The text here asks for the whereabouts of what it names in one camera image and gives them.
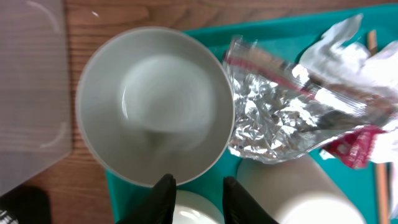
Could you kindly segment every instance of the aluminum foil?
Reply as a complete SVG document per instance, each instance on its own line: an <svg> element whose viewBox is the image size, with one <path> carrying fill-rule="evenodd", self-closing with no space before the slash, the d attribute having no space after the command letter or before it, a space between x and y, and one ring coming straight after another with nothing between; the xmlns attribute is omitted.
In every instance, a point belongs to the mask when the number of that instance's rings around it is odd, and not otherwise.
<svg viewBox="0 0 398 224"><path fill-rule="evenodd" d="M241 39L232 41L223 65L236 110L229 150L239 157L295 159L358 129L382 129L395 113L379 96L329 85Z"/></svg>

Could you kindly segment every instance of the green tray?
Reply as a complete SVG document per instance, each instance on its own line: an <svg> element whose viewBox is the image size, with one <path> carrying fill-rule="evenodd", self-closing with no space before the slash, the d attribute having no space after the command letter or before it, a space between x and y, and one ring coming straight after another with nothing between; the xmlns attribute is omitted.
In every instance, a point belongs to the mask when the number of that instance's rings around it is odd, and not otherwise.
<svg viewBox="0 0 398 224"><path fill-rule="evenodd" d="M231 37L241 34L247 40L257 40L261 47L275 55L287 60L297 61L303 50L317 41L320 35L334 23L359 13L364 14L364 19L361 30L353 38L354 41L364 42L365 33L373 29L377 30L380 48L398 39L398 4L210 27L190 30L186 33L207 46L219 59L227 49ZM323 161L318 155L318 151L313 151L310 154L358 207L366 221L377 223L373 164L369 164L366 169L353 170L345 167L336 159ZM236 176L236 169L240 161L240 158L232 156L226 150L220 160L208 172L179 188L204 196L222 211L223 177ZM119 179L108 170L106 171L106 178L116 221L124 217L149 192L147 188L138 187Z"/></svg>

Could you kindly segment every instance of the wooden chopstick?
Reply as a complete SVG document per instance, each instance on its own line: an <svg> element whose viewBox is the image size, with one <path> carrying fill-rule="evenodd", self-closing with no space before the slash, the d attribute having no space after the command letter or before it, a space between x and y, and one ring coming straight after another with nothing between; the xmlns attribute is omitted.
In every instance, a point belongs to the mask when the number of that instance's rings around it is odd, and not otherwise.
<svg viewBox="0 0 398 224"><path fill-rule="evenodd" d="M377 53L376 31L368 33L368 49L371 55ZM388 224L389 220L389 198L387 186L387 169L385 164L376 164L376 187L377 187L377 207L379 211L379 224Z"/></svg>

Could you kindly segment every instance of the wooden table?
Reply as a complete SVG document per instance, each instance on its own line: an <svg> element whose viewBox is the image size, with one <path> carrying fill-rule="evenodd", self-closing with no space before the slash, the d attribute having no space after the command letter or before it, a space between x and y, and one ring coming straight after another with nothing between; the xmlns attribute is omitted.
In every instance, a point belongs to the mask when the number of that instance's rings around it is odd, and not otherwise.
<svg viewBox="0 0 398 224"><path fill-rule="evenodd" d="M396 1L65 0L72 97L75 97L80 73L94 51L128 29L166 26L187 30L387 2ZM54 224L113 222L104 169L87 150L76 123L71 155L28 184L48 192Z"/></svg>

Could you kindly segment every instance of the white cup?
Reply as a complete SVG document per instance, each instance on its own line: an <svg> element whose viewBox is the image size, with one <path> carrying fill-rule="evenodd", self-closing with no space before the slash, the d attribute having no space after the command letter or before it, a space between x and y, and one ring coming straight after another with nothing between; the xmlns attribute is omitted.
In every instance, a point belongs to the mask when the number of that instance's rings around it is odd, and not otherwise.
<svg viewBox="0 0 398 224"><path fill-rule="evenodd" d="M175 198L173 224L222 224L224 217L215 205L204 197L178 190Z"/></svg>
<svg viewBox="0 0 398 224"><path fill-rule="evenodd" d="M234 107L214 55L176 30L146 27L97 50L79 82L83 139L107 169L142 186L183 184L208 170L230 138Z"/></svg>
<svg viewBox="0 0 398 224"><path fill-rule="evenodd" d="M244 159L237 180L280 224L366 223L310 156L274 165Z"/></svg>

